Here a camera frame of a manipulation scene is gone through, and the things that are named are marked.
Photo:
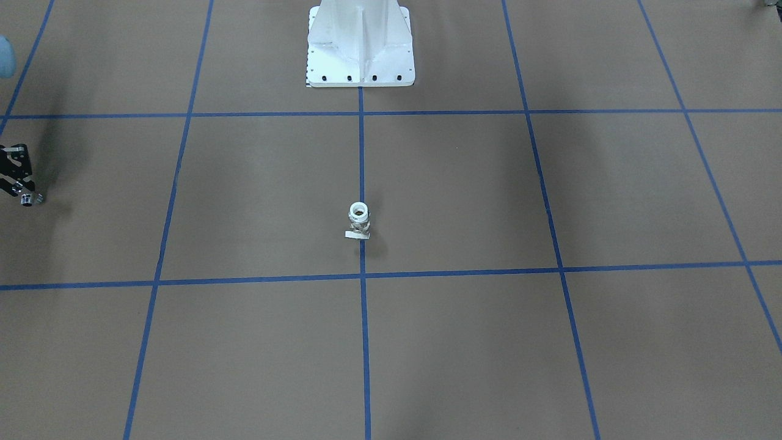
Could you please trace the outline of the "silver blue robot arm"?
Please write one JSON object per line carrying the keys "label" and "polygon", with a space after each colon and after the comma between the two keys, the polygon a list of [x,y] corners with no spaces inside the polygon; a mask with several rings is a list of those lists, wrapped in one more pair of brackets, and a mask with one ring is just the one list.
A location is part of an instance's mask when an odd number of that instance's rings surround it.
{"label": "silver blue robot arm", "polygon": [[[1,77],[11,78],[16,72],[16,53],[6,36],[1,36]],[[28,145],[18,143],[1,147],[1,187],[11,197],[21,197],[23,206],[34,204],[36,192]]]}

